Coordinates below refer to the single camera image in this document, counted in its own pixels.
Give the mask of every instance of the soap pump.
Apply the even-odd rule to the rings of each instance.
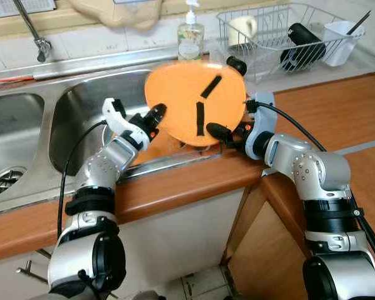
[[[186,0],[189,11],[185,23],[177,28],[178,59],[201,59],[203,56],[204,26],[196,22],[193,6],[198,0]]]

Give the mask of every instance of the faucet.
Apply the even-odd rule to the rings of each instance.
[[[49,52],[51,50],[51,44],[43,36],[39,36],[38,32],[33,27],[33,24],[31,22],[31,20],[28,16],[28,13],[26,12],[25,7],[22,4],[21,0],[13,0],[13,1],[14,1],[14,4],[16,5],[18,11],[19,11],[19,14],[24,19],[24,21],[26,23],[26,26],[31,31],[31,33],[33,35],[33,38],[34,38],[34,42],[35,42],[37,48],[39,49],[39,54],[37,55],[37,60],[40,63],[44,63],[49,56]]]

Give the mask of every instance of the red wire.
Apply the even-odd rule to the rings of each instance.
[[[0,83],[8,83],[10,81],[18,81],[18,80],[32,80],[34,79],[33,76],[27,76],[27,77],[16,77],[16,78],[4,78],[0,79]]]

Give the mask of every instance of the sink basin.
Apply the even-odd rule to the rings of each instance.
[[[103,119],[101,108],[106,98],[120,99],[126,114],[146,113],[149,108],[144,97],[144,83],[149,70],[124,72],[90,79],[66,91],[54,110],[49,155],[52,165],[63,171],[75,142],[93,124]],[[103,145],[104,126],[89,133],[76,149],[68,166],[75,175],[83,162]]]
[[[29,169],[38,147],[43,98],[19,93],[0,96],[0,194]]]

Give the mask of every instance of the white cabinet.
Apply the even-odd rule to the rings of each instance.
[[[243,189],[120,226],[129,296],[220,263]]]
[[[219,264],[242,195],[237,189],[120,226],[127,274],[114,294],[129,296]],[[2,260],[0,300],[48,292],[46,284],[16,273],[28,259],[31,271],[47,278],[49,261],[36,252]]]
[[[23,300],[49,291],[48,285],[16,273],[25,268],[27,260],[32,261],[31,272],[47,278],[49,260],[36,253],[27,253],[0,261],[0,300]]]

